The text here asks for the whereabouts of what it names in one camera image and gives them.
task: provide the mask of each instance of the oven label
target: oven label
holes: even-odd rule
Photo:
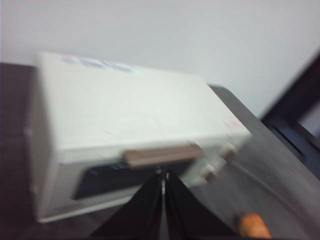
[[[108,70],[121,71],[129,74],[141,75],[141,72],[138,68],[127,65],[127,64],[119,63],[119,62],[110,62],[110,61],[98,60],[98,59],[93,59],[88,57],[79,57],[79,56],[64,55],[64,54],[57,54],[56,58],[59,62],[64,64],[81,65],[89,68],[108,69]]]

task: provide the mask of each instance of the toaster oven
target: toaster oven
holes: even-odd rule
[[[25,127],[35,215],[127,202],[158,168],[213,179],[250,137],[199,77],[40,53]]]

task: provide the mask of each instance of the dark table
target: dark table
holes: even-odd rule
[[[34,68],[5,63],[0,67],[0,238],[87,236],[119,207],[45,224],[35,222],[23,137]],[[212,183],[192,192],[232,228],[236,216],[257,212],[274,237],[320,239],[320,182],[230,91],[212,89],[253,137]]]

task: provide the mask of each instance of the oven door handle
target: oven door handle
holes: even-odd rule
[[[195,143],[158,149],[130,149],[123,153],[124,160],[131,168],[195,160],[203,156],[204,151]]]

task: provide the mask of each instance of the oven window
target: oven window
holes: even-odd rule
[[[183,161],[161,165],[175,174],[182,175],[192,161]],[[100,165],[87,169],[73,197],[75,200],[92,197],[108,192],[142,185],[156,170],[156,166],[131,169],[125,163]]]

